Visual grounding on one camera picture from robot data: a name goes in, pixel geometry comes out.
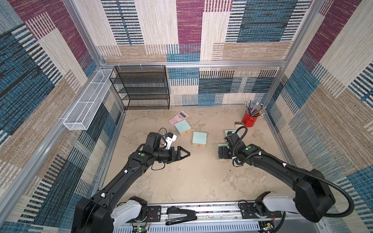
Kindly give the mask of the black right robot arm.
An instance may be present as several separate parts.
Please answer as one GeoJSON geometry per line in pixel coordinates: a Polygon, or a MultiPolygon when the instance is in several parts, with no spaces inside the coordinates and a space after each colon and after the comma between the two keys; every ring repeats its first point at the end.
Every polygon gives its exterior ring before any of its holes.
{"type": "Polygon", "coordinates": [[[276,177],[293,190],[293,194],[280,195],[266,191],[254,201],[254,209],[259,217],[266,217],[272,212],[290,212],[300,214],[311,222],[319,222],[323,217],[342,218],[350,215],[355,208],[352,197],[338,185],[325,179],[324,175],[313,169],[307,171],[290,165],[265,152],[254,144],[245,145],[246,134],[228,133],[224,138],[228,145],[228,155],[234,167],[244,164],[254,166],[276,177]],[[341,213],[329,213],[336,203],[331,191],[334,188],[347,200],[348,207],[341,213]]]}

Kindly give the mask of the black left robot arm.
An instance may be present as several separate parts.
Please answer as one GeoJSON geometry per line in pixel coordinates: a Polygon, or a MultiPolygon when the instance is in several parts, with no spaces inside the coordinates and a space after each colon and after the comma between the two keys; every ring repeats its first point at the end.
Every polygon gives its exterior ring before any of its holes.
{"type": "Polygon", "coordinates": [[[161,147],[162,139],[159,133],[149,133],[146,142],[130,154],[126,165],[113,180],[90,199],[82,198],[77,203],[71,228],[73,233],[112,233],[130,220],[146,218],[147,202],[142,198],[132,197],[124,205],[116,205],[154,162],[170,164],[190,156],[190,152],[181,146],[161,147]]]}

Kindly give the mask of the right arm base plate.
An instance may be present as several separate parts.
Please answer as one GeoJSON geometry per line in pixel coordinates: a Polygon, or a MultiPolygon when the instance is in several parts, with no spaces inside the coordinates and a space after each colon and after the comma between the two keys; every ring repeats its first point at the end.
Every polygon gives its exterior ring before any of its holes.
{"type": "Polygon", "coordinates": [[[258,204],[256,202],[238,202],[238,208],[241,212],[243,219],[254,219],[254,218],[271,218],[277,219],[282,218],[283,212],[269,211],[263,204],[258,204]]]}

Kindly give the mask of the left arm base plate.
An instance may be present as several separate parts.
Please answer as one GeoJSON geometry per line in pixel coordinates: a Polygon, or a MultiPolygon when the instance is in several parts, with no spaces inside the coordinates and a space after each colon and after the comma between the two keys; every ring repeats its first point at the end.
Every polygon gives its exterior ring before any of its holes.
{"type": "Polygon", "coordinates": [[[150,222],[160,222],[161,220],[161,205],[153,205],[147,207],[146,218],[138,218],[138,221],[131,219],[126,223],[150,223],[150,222]]]}

